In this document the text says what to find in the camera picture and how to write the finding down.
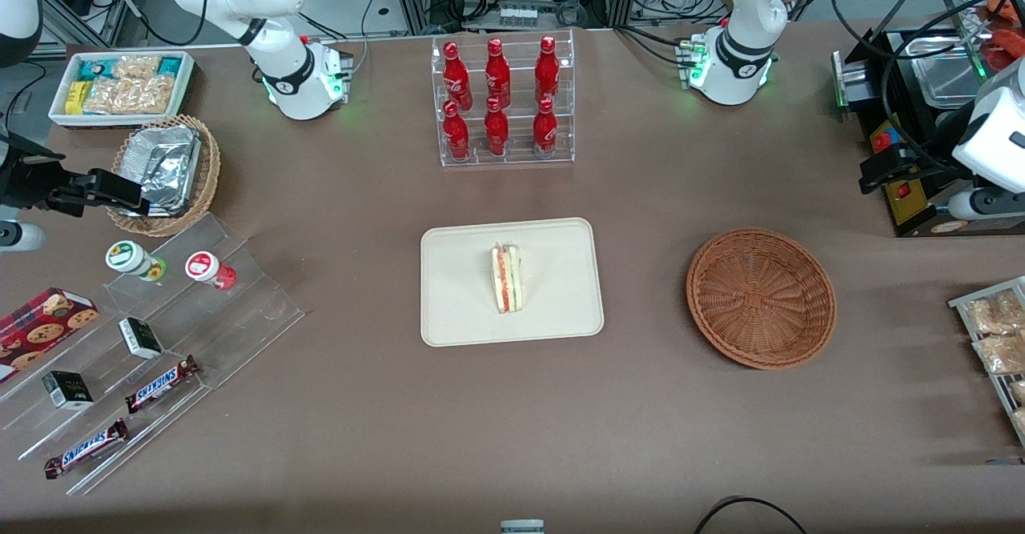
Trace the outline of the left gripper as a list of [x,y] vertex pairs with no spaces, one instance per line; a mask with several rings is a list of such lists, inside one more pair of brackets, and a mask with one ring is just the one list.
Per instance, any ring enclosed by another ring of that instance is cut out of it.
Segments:
[[[1024,114],[1020,82],[988,82],[977,96],[941,119],[933,156],[1004,191],[1024,191]],[[920,147],[887,147],[859,165],[861,195],[881,184],[910,183],[943,173],[943,163]]]

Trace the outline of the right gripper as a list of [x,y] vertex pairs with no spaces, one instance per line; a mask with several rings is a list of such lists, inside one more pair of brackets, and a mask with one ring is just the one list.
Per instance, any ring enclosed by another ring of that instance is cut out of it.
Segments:
[[7,143],[1,166],[2,205],[42,208],[46,203],[48,211],[76,218],[84,216],[86,207],[100,206],[149,216],[151,204],[140,184],[99,168],[86,174],[65,172],[64,154],[12,132],[1,140]]

